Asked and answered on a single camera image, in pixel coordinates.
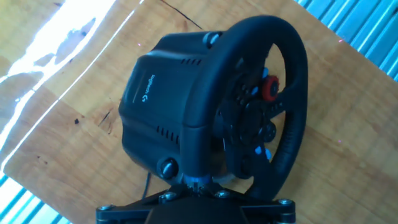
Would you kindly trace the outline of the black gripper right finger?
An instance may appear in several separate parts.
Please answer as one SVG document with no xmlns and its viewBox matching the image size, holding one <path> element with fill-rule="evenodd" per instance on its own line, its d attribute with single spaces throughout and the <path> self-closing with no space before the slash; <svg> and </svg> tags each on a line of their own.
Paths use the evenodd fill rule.
<svg viewBox="0 0 398 224">
<path fill-rule="evenodd" d="M 276 188 L 271 184 L 252 184 L 245 193 L 226 189 L 220 184 L 207 184 L 200 189 L 208 199 L 205 223 L 294 223 L 295 202 L 275 200 Z"/>
</svg>

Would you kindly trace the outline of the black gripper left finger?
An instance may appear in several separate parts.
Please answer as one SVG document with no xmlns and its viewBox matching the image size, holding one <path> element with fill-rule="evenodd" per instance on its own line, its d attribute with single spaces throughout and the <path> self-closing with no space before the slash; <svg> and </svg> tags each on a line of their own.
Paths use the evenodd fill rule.
<svg viewBox="0 0 398 224">
<path fill-rule="evenodd" d="M 124 206 L 102 205 L 96 209 L 96 224 L 197 222 L 197 184 L 172 185 L 169 189 Z"/>
</svg>

